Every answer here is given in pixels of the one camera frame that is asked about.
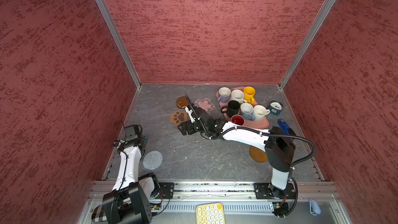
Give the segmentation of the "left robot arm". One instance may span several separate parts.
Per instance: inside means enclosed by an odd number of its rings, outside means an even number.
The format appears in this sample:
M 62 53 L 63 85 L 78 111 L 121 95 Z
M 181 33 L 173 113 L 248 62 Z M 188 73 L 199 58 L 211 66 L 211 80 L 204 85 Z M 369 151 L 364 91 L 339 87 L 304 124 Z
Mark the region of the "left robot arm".
M 113 143 L 120 153 L 118 177 L 112 191 L 104 195 L 102 209 L 109 224 L 149 224 L 153 217 L 149 200 L 161 188 L 153 173 L 138 175 L 148 139 L 138 124 L 123 129 L 125 139 Z

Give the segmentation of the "brown wooden round coaster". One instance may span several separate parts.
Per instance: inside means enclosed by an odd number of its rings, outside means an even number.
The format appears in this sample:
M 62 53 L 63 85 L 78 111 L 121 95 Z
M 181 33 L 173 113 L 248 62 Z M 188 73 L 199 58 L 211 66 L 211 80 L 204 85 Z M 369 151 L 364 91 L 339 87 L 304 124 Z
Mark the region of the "brown wooden round coaster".
M 264 163 L 268 160 L 266 152 L 254 146 L 250 147 L 249 154 L 251 158 L 258 163 Z

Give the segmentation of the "paw print cork coaster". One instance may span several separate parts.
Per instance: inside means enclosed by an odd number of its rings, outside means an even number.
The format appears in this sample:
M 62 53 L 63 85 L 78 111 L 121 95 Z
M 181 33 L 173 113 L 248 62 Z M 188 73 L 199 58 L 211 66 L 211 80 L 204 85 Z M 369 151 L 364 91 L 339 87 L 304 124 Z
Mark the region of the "paw print cork coaster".
M 170 114 L 170 123 L 173 125 L 179 125 L 189 120 L 189 116 L 185 111 L 175 111 Z

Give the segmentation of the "dark glossy brown coaster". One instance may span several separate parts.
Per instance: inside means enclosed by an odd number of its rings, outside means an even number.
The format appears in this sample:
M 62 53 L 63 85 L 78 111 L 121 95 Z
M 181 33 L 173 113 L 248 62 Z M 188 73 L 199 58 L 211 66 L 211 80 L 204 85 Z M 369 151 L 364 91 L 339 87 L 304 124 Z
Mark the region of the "dark glossy brown coaster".
M 176 100 L 176 106 L 177 106 L 179 109 L 184 110 L 186 107 L 189 106 L 189 102 L 188 102 L 188 100 L 187 100 L 187 98 L 186 98 L 185 96 L 181 96 L 181 97 L 179 97 L 179 98 Z

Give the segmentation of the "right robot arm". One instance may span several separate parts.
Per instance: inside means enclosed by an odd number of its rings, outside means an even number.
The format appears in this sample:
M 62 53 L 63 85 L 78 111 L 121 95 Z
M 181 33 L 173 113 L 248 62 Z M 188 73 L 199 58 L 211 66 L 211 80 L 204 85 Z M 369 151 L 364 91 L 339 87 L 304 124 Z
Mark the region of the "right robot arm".
M 285 198 L 288 181 L 293 180 L 291 174 L 295 166 L 311 159 L 316 154 L 316 146 L 306 138 L 287 135 L 279 127 L 261 130 L 238 125 L 225 119 L 214 119 L 205 110 L 195 106 L 188 95 L 184 97 L 188 103 L 185 110 L 190 119 L 178 125 L 182 135 L 200 133 L 203 138 L 208 140 L 240 142 L 265 152 L 268 162 L 273 168 L 271 182 L 268 186 L 268 194 L 273 199 Z M 293 161 L 295 152 L 293 140 L 310 145 L 311 153 Z

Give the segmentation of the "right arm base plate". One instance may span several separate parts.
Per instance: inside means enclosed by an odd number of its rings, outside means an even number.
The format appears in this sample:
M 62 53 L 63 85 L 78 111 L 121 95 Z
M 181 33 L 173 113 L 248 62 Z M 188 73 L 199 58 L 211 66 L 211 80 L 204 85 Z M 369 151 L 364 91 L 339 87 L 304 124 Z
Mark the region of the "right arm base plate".
M 296 189 L 291 183 L 288 183 L 284 190 L 271 183 L 254 183 L 254 192 L 256 199 L 292 200 L 296 196 Z

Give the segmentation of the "pink flower coaster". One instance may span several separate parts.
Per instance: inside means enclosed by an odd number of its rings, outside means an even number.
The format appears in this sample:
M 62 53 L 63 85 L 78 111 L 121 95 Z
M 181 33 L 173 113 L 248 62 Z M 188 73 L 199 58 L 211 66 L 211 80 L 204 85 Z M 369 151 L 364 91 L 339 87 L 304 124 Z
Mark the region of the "pink flower coaster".
M 210 114 L 210 112 L 215 109 L 214 103 L 212 103 L 210 98 L 207 98 L 207 97 L 204 99 L 195 100 L 194 104 L 198 108 L 205 110 L 208 114 Z

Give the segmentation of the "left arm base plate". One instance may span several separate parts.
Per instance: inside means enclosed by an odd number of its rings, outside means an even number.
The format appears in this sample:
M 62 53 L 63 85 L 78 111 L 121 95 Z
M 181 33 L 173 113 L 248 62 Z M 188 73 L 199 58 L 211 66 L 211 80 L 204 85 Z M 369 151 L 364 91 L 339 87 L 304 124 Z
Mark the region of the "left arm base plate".
M 155 185 L 150 199 L 173 199 L 175 183 L 160 182 Z

